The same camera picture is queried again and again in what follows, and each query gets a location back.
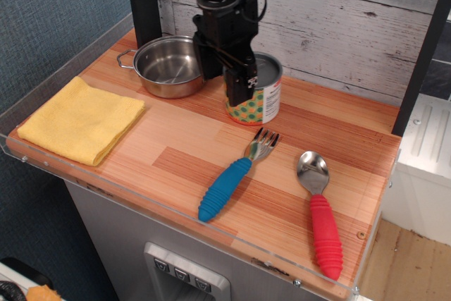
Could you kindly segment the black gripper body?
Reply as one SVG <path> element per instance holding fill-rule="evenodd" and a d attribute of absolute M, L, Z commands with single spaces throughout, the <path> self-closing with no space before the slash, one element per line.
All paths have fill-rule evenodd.
<path fill-rule="evenodd" d="M 197 0 L 202 14 L 193 22 L 194 49 L 204 79 L 233 70 L 245 80 L 257 76 L 254 53 L 250 47 L 258 33 L 258 0 Z"/>

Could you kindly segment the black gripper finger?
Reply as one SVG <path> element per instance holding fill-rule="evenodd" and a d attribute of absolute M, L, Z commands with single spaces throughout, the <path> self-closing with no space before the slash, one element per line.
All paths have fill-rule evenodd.
<path fill-rule="evenodd" d="M 257 85 L 257 65 L 234 66 L 225 69 L 226 95 L 229 105 L 237 106 L 250 100 Z"/>

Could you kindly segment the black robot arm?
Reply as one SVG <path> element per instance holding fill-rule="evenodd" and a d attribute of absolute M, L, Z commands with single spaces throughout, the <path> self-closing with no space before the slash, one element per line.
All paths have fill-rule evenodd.
<path fill-rule="evenodd" d="M 201 15 L 194 51 L 205 80 L 223 75 L 229 105 L 250 100 L 257 85 L 257 62 L 251 42 L 258 34 L 258 0 L 197 0 Z"/>

